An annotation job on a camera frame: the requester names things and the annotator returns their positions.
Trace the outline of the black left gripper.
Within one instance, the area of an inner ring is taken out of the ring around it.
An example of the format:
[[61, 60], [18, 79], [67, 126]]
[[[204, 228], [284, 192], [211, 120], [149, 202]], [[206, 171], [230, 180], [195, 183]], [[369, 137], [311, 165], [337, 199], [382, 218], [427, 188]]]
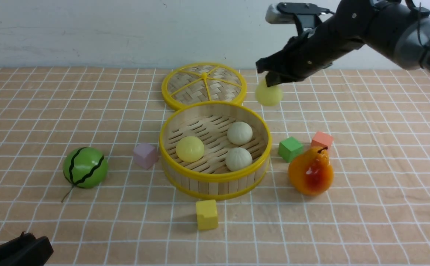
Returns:
[[0, 245], [0, 266], [44, 266], [53, 253], [48, 237], [22, 232]]

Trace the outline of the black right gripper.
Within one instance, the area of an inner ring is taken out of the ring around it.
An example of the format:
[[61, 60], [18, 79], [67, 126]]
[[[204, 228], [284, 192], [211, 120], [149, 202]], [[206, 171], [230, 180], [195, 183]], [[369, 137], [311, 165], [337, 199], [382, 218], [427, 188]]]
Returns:
[[340, 57], [364, 46], [364, 41], [357, 36], [345, 38], [341, 34], [343, 26], [337, 22], [337, 17], [330, 17], [315, 29], [291, 37], [283, 52], [257, 60], [257, 73], [267, 71], [267, 87], [304, 81]]

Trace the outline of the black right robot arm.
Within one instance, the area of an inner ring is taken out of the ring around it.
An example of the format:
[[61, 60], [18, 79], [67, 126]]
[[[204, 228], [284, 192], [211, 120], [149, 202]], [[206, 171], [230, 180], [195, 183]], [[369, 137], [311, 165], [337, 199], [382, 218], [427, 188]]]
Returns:
[[430, 10], [411, 0], [342, 0], [335, 11], [280, 2], [269, 6], [265, 20], [297, 29], [280, 51], [256, 62], [267, 86], [304, 81], [364, 45], [402, 69], [430, 72]]

